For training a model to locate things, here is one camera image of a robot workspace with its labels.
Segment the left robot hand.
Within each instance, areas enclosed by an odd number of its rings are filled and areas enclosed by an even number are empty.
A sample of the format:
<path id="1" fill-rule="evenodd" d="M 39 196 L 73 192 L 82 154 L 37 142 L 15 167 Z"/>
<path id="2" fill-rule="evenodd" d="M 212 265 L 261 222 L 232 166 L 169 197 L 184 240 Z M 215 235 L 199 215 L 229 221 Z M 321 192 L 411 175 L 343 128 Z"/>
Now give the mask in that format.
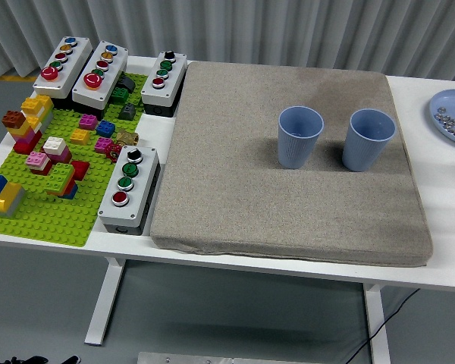
<path id="1" fill-rule="evenodd" d="M 61 364 L 78 364 L 81 363 L 82 359 L 77 356 L 73 355 L 67 358 L 66 360 L 62 361 Z M 12 356 L 10 359 L 6 359 L 0 364 L 47 364 L 49 360 L 44 356 L 31 356 L 28 359 L 18 359 L 16 356 Z"/>

